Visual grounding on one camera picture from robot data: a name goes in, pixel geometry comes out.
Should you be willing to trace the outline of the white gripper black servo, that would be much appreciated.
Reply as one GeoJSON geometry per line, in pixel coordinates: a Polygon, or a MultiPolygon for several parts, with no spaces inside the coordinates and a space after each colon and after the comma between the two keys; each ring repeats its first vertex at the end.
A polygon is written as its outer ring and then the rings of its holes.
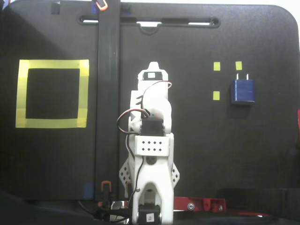
{"type": "Polygon", "coordinates": [[[158,81],[169,81],[167,72],[165,70],[160,70],[158,62],[150,62],[148,70],[142,70],[138,74],[138,90],[146,90],[158,81]]]}

